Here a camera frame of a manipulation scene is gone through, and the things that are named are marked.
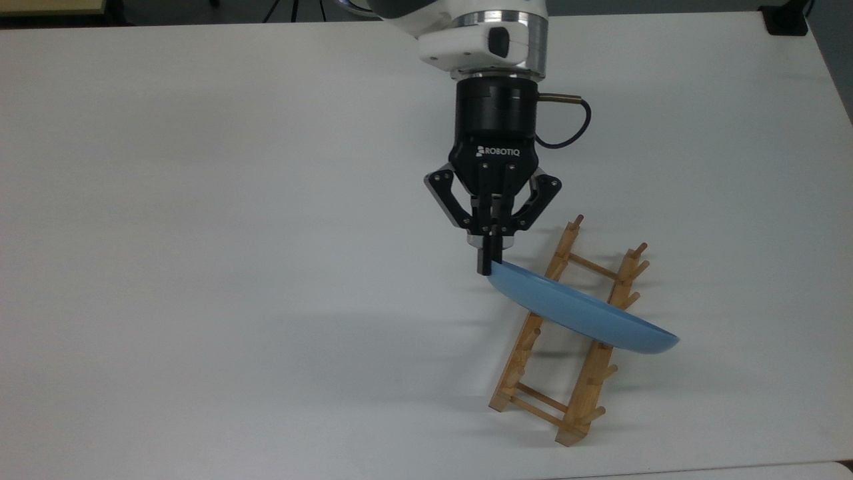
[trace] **blue plate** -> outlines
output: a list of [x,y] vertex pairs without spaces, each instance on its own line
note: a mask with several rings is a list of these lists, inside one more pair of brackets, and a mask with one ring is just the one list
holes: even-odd
[[491,262],[489,281],[531,312],[616,348],[659,354],[678,343],[678,337],[664,329],[506,261]]

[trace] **wooden peg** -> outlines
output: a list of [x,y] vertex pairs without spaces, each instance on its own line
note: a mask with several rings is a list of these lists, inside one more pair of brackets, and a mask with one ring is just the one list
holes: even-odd
[[633,259],[638,259],[638,258],[640,258],[640,255],[642,255],[642,253],[643,253],[644,251],[646,251],[646,248],[648,248],[648,244],[647,244],[647,243],[645,243],[645,242],[640,243],[640,246],[639,246],[639,247],[637,247],[637,248],[636,248],[636,250],[634,250],[633,252],[631,252],[631,254],[630,254],[631,258],[633,258]]
[[618,370],[619,370],[618,366],[611,365],[608,368],[605,368],[601,374],[596,375],[595,377],[592,377],[589,380],[587,380],[587,384],[588,385],[601,385],[602,383],[604,383],[605,380],[610,378],[613,375],[613,373],[616,373]]
[[578,227],[581,225],[582,221],[583,221],[583,215],[578,215],[577,218],[575,219],[575,221],[573,221],[573,222],[571,222],[571,224],[569,224],[569,230],[577,230]]
[[640,276],[643,271],[645,271],[649,266],[648,260],[644,260],[637,268],[634,269],[633,272],[625,279],[624,282],[633,282],[637,277]]
[[634,302],[637,300],[640,300],[640,292],[632,293],[631,296],[626,298],[625,301],[622,303],[622,305],[619,305],[618,307],[623,309],[623,310],[627,310],[628,307],[630,307],[631,305],[634,305]]
[[519,345],[519,350],[525,351],[533,348],[533,343],[536,341],[539,334],[542,333],[538,328],[533,329],[530,334],[527,335],[525,340]]
[[554,268],[553,275],[556,278],[560,278],[563,276],[563,272],[566,271],[566,267],[569,265],[569,260],[567,258],[561,259],[561,262],[556,265]]
[[587,415],[582,416],[580,419],[577,419],[577,424],[579,425],[589,425],[593,423],[593,421],[599,418],[601,415],[607,413],[607,410],[604,407],[598,407]]

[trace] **table surface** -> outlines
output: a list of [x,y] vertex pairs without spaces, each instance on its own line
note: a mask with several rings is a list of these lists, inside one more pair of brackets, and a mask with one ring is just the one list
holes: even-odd
[[106,0],[3,0],[5,15],[96,15],[104,12]]
[[[594,477],[599,480],[624,480],[625,476]],[[640,473],[630,480],[851,480],[853,473],[838,463],[764,465],[746,468],[721,468],[699,471]]]
[[[524,312],[424,188],[454,84],[382,23],[0,32],[0,476],[544,478],[853,457],[853,129],[758,13],[552,19],[568,220],[631,311],[580,444],[487,407]],[[554,141],[580,112],[543,105]],[[579,267],[567,282],[606,286]],[[546,325],[525,382],[567,399]]]

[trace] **robotiq logo text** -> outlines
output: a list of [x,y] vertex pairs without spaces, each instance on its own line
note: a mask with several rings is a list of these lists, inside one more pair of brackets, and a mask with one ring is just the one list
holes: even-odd
[[511,155],[511,156],[521,156],[521,151],[518,149],[496,149],[494,147],[477,147],[477,154],[475,156],[483,156],[483,155]]

